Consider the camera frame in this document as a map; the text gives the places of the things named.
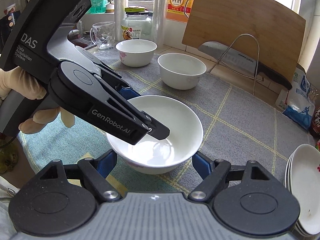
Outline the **left hand beige glove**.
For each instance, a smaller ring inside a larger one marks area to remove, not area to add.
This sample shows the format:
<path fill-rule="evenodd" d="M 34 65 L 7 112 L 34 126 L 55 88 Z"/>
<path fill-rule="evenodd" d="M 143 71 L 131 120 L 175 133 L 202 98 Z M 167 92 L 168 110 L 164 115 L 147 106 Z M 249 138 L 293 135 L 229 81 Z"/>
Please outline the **left hand beige glove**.
<path fill-rule="evenodd" d="M 8 72 L 1 70 L 1 101 L 5 100 L 11 90 L 30 100 L 40 100 L 46 95 L 46 90 L 21 67 L 16 67 Z M 54 121 L 59 114 L 66 127 L 74 126 L 75 116 L 65 109 L 57 107 L 37 111 L 32 118 L 22 122 L 18 129 L 25 134 L 37 133 L 48 123 Z"/>

